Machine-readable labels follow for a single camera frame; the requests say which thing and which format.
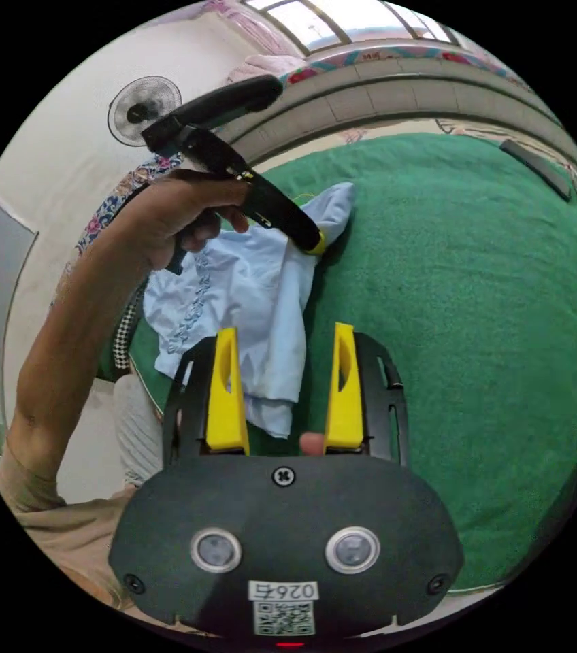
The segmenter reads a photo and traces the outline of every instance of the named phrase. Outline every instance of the wall fan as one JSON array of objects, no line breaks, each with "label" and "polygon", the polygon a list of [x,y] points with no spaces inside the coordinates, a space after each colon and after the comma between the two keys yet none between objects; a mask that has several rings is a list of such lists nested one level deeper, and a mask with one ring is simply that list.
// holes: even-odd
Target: wall fan
[{"label": "wall fan", "polygon": [[182,105],[178,87],[164,77],[142,77],[130,82],[110,103],[108,126],[112,136],[133,148],[145,146],[141,132]]}]

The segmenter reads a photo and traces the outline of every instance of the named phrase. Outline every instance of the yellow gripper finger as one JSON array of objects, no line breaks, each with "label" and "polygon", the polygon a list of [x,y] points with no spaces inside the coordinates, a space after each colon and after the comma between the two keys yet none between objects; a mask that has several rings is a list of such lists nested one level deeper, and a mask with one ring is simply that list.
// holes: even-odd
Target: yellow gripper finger
[{"label": "yellow gripper finger", "polygon": [[325,235],[321,231],[320,240],[318,241],[318,244],[312,250],[306,252],[306,254],[309,254],[310,256],[322,256],[325,253],[326,249],[327,249],[327,243],[325,242]]},{"label": "yellow gripper finger", "polygon": [[205,436],[211,451],[242,449],[250,455],[236,329],[223,329],[216,338]]},{"label": "yellow gripper finger", "polygon": [[362,442],[363,406],[354,328],[337,322],[334,327],[325,452],[328,448],[358,449]]}]

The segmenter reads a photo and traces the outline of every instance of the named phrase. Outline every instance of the green rug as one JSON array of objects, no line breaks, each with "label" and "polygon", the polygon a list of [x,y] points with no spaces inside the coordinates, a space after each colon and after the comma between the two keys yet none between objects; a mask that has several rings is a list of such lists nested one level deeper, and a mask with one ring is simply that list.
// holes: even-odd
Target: green rug
[{"label": "green rug", "polygon": [[[267,173],[288,196],[353,181],[357,209],[305,314],[308,361],[288,442],[325,426],[334,323],[382,342],[406,384],[413,470],[448,506],[455,589],[508,579],[553,535],[577,484],[577,198],[487,141],[412,134],[316,152]],[[142,321],[131,356],[163,408]]]}]

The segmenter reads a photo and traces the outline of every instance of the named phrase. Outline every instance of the light blue shirt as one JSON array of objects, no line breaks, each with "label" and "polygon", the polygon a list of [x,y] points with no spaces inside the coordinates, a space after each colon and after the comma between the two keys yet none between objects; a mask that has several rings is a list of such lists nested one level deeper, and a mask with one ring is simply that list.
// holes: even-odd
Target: light blue shirt
[{"label": "light blue shirt", "polygon": [[[302,207],[331,245],[345,230],[355,187],[336,184]],[[175,377],[182,355],[203,338],[235,327],[246,417],[274,437],[291,432],[306,356],[303,311],[320,259],[300,252],[277,229],[223,231],[182,274],[150,275],[144,315],[159,335],[154,367]]]}]

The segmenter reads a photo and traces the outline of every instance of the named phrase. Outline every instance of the qr code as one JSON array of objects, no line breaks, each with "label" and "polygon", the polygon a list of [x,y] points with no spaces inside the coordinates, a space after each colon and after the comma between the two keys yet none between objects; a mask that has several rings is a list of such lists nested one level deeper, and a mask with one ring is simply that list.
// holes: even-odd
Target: qr code
[{"label": "qr code", "polygon": [[313,601],[254,602],[254,631],[257,635],[314,635]]}]

